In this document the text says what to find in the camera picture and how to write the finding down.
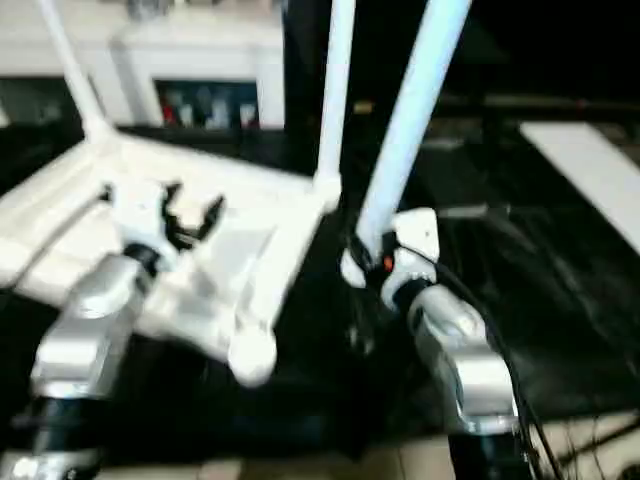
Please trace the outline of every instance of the white metal frame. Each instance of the white metal frame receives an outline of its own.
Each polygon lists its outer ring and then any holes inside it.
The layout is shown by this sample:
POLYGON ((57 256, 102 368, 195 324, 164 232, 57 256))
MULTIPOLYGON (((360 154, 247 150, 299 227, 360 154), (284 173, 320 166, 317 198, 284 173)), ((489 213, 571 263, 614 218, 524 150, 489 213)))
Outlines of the white metal frame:
POLYGON ((356 226, 356 235, 374 259, 398 209, 471 2, 427 2, 356 226))
POLYGON ((342 133, 349 86, 356 0, 342 0, 331 11, 331 32, 324 85, 322 135, 317 176, 340 175, 342 133))
MULTIPOLYGON (((118 133, 102 114, 54 1, 38 3, 85 140, 0 199, 0 278, 9 281, 41 239, 105 182, 123 177, 180 181, 183 192, 172 208, 192 224, 209 202, 224 195, 228 207, 221 223, 195 250, 183 253, 173 271, 159 276, 138 329, 183 338, 229 361, 245 385, 261 383, 275 362, 272 329, 287 291, 322 217, 337 205, 338 169, 314 180, 118 133)), ((353 9, 355 4, 335 2, 334 8, 353 9)), ((350 44, 350 38, 342 41, 350 44)), ((328 75, 347 75, 341 67, 334 62, 328 75)), ((341 89, 333 95, 343 93, 341 89)), ((328 104, 336 112, 335 105, 344 108, 345 100, 333 98, 328 104)), ((319 170, 324 162, 339 162, 339 149, 336 156, 325 156, 319 170)), ((81 219, 31 271, 20 286, 22 293, 60 305, 69 288, 105 253, 121 250, 112 214, 113 209, 100 205, 81 219)))

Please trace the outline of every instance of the white cabinet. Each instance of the white cabinet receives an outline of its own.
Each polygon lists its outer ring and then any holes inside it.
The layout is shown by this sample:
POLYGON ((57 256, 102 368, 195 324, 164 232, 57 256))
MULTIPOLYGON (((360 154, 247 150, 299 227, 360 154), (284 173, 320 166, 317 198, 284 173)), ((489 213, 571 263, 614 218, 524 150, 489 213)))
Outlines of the white cabinet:
MULTIPOLYGON (((255 83, 260 126, 284 125, 282 22, 260 0, 176 7, 132 22, 124 2, 58 0, 65 28, 106 115, 163 124, 156 82, 255 83)), ((62 76, 33 0, 0 0, 0 77, 62 76)))

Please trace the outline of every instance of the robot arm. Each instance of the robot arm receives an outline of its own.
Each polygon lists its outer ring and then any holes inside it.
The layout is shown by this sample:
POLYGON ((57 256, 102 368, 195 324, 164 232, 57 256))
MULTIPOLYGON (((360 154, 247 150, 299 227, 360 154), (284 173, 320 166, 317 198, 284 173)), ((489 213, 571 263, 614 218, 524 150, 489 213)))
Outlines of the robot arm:
POLYGON ((406 321, 440 394, 457 478, 531 479, 507 363, 489 342, 480 313, 437 281, 435 213, 403 212, 392 226, 383 236, 378 261, 364 247, 352 245, 343 257, 345 278, 361 280, 354 286, 376 289, 385 305, 406 321))
POLYGON ((75 284, 40 342, 31 372, 33 400, 21 418, 26 442, 4 456, 0 479, 79 480, 97 474, 105 410, 153 280, 173 268, 190 233, 192 242, 211 230, 222 206, 215 202, 199 231, 188 232, 167 213, 175 190, 147 182, 112 188, 124 249, 103 257, 75 284))

